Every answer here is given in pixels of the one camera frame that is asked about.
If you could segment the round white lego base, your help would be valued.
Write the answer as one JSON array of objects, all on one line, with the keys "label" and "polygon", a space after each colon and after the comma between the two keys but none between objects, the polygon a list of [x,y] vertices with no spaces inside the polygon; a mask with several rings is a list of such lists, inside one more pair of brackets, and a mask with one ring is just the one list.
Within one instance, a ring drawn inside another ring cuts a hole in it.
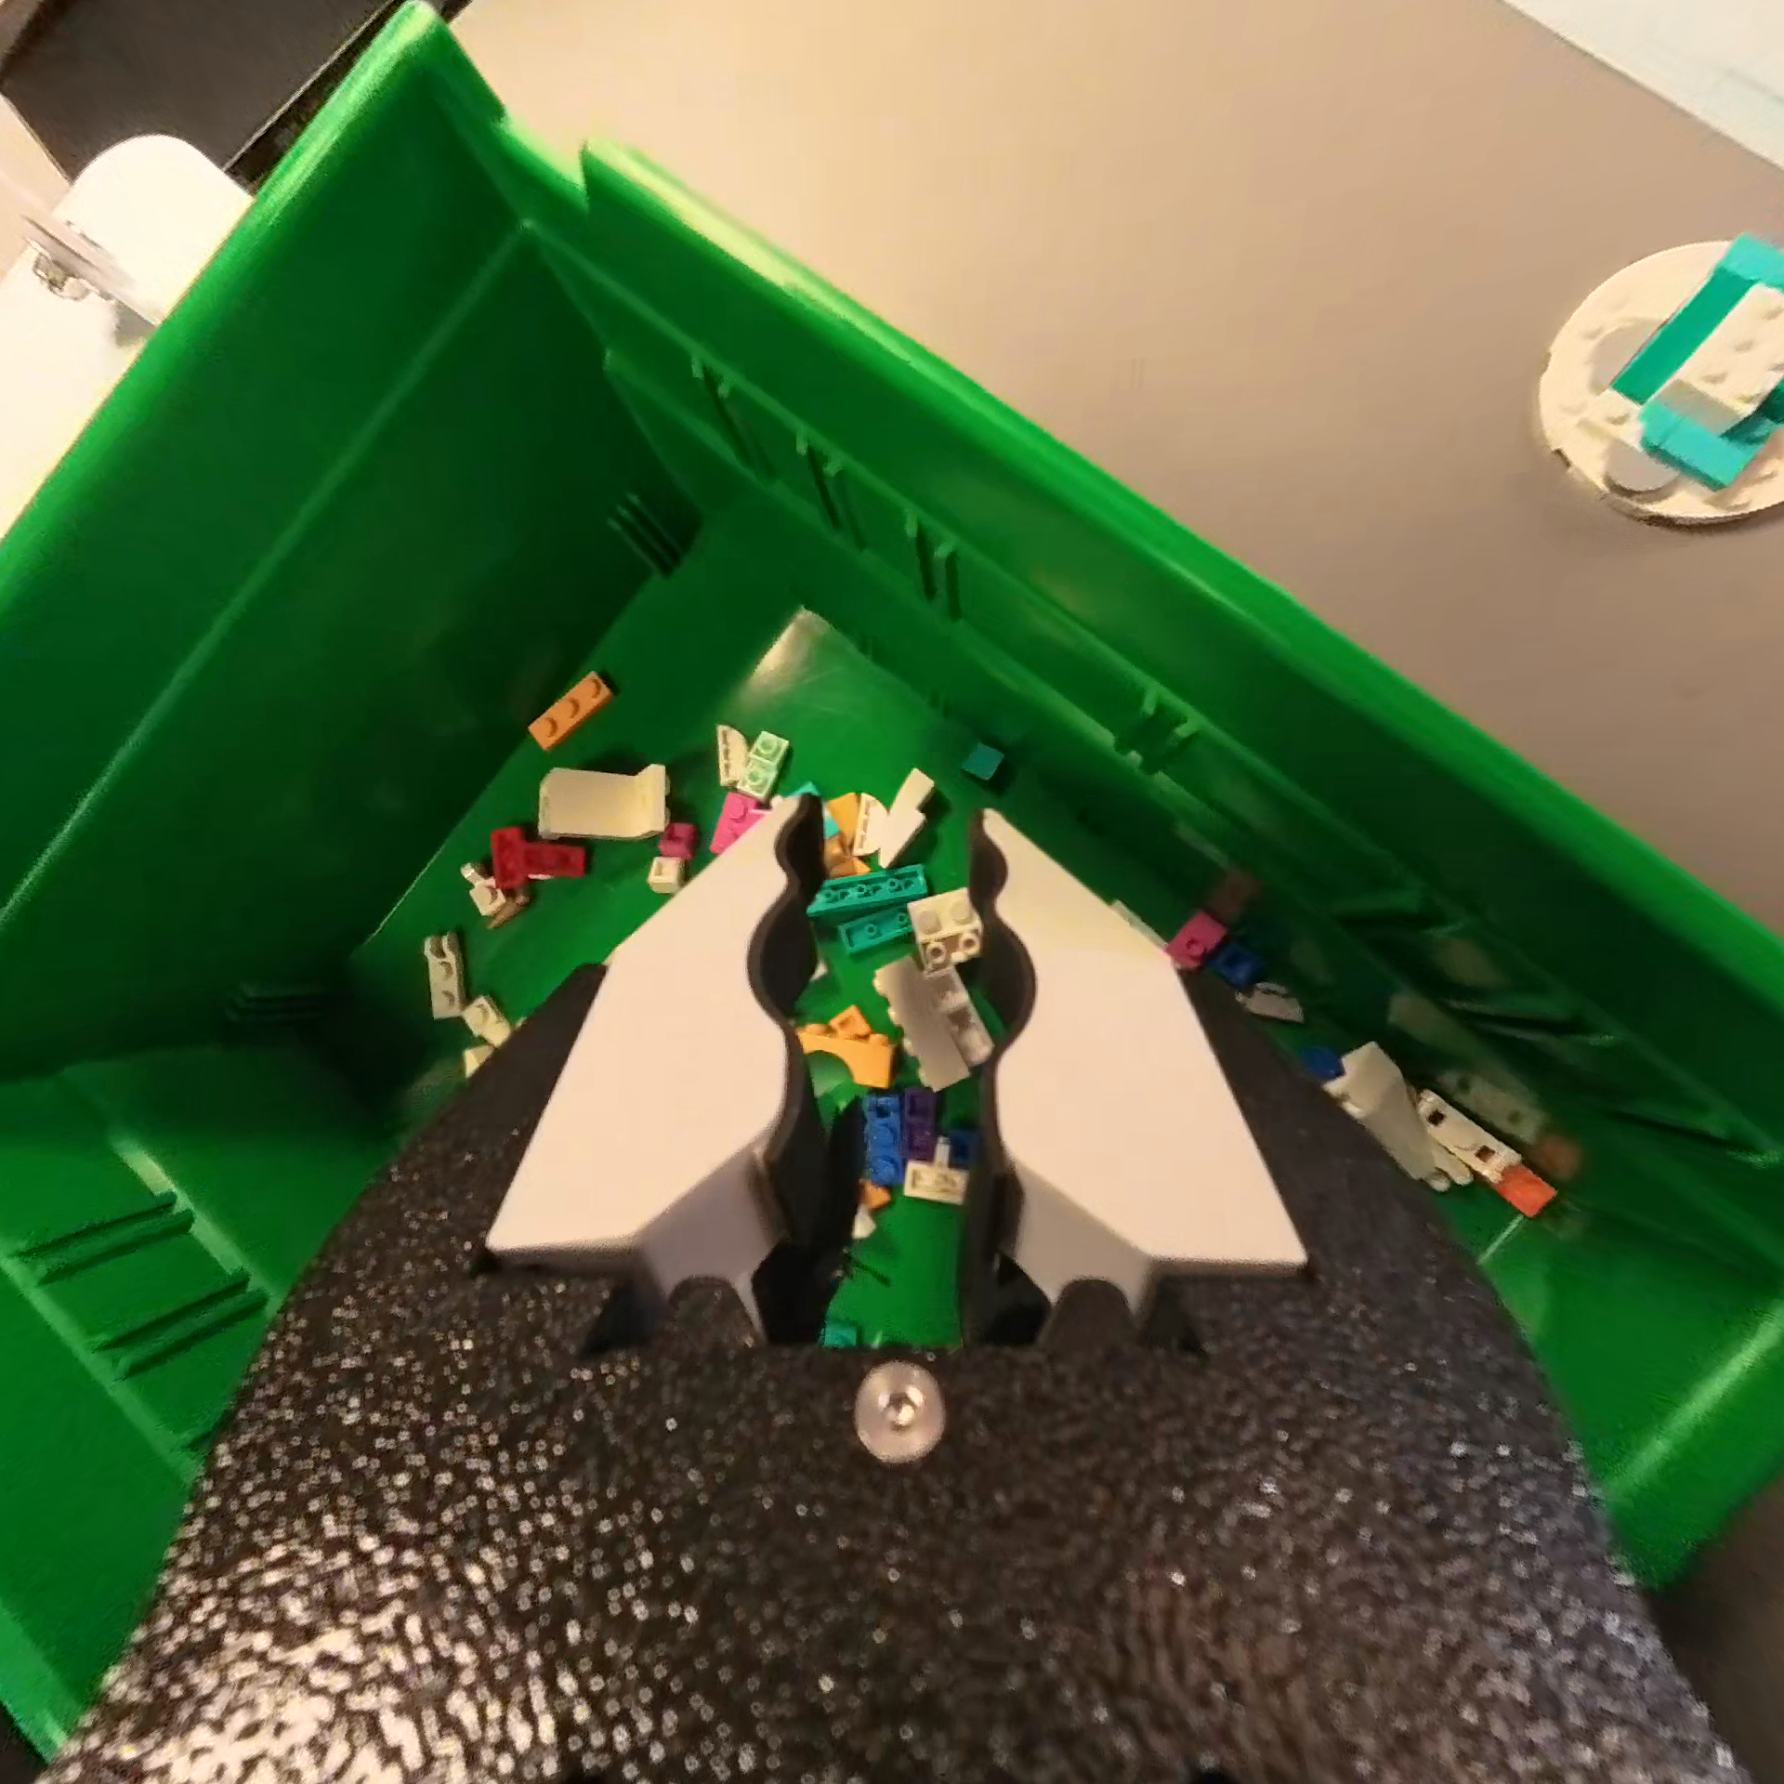
[{"label": "round white lego base", "polygon": [[1534,425],[1629,517],[1781,511],[1781,244],[1737,232],[1620,268],[1552,332]]}]

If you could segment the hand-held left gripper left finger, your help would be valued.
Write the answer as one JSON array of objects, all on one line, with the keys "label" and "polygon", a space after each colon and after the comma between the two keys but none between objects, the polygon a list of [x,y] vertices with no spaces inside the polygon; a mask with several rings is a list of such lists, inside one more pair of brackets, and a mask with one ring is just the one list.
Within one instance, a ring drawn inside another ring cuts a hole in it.
[{"label": "hand-held left gripper left finger", "polygon": [[485,1230],[495,1262],[620,1275],[654,1304],[716,1281],[768,1340],[797,1331],[797,1276],[841,1241],[795,1038],[823,841],[818,799],[782,799],[612,950]]}]

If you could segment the pile of lego bricks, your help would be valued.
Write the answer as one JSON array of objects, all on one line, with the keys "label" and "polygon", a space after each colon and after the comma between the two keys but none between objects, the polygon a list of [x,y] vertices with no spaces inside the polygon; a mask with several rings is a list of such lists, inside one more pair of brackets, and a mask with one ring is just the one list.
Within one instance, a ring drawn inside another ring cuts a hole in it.
[{"label": "pile of lego bricks", "polygon": [[[538,715],[527,731],[541,746],[558,746],[611,700],[612,688],[607,678],[584,672],[565,692],[565,697]],[[690,822],[668,822],[663,832],[654,835],[659,853],[646,871],[646,884],[654,895],[676,895],[683,888],[696,858],[699,835],[699,825]],[[489,920],[496,913],[496,907],[502,907],[502,920],[517,915],[525,907],[525,895],[531,891],[531,884],[517,888],[496,886],[495,876],[478,864],[463,864],[462,872],[472,891],[472,900],[478,905],[478,913]],[[889,886],[880,886],[880,880],[889,876],[907,876],[907,871],[892,866],[886,872],[843,872],[838,880],[826,880],[826,895],[838,888],[846,898],[841,911],[823,911],[818,920],[833,926],[849,953],[876,946],[883,939],[912,937],[920,939],[920,954],[929,959],[929,937],[937,937],[940,930],[929,915],[911,920],[911,905],[916,905],[916,895],[892,895]],[[422,960],[429,969],[431,1015],[462,1019],[467,1032],[478,1038],[478,1043],[463,1051],[463,1068],[472,1070],[512,1025],[496,1012],[496,1003],[489,996],[470,996],[470,983],[463,976],[463,950],[454,930],[425,937]],[[1509,1165],[1491,1182],[1520,1217],[1537,1217],[1557,1199],[1557,1189],[1520,1162]]]}]

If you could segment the green plastic bin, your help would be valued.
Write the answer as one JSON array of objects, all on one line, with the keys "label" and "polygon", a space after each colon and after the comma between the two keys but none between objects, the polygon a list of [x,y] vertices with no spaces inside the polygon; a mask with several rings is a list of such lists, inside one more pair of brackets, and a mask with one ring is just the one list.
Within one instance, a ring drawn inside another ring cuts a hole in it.
[{"label": "green plastic bin", "polygon": [[[795,794],[940,930],[807,911],[797,1331],[495,1262]],[[981,811],[1303,1276],[964,1345]],[[3,535],[3,1781],[1749,1781],[1652,1593],[1777,1490],[1781,942],[399,2]]]}]

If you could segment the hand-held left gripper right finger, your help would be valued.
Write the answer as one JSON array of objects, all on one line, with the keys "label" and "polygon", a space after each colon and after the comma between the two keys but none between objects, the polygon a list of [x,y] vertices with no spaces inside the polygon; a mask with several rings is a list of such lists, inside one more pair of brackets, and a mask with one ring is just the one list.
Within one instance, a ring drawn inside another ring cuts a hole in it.
[{"label": "hand-held left gripper right finger", "polygon": [[996,1340],[1001,1275],[1049,1311],[1105,1283],[1136,1325],[1171,1281],[1303,1276],[1303,1239],[1168,950],[996,811],[970,815],[969,891],[997,1038],[976,1074],[964,1345]]}]

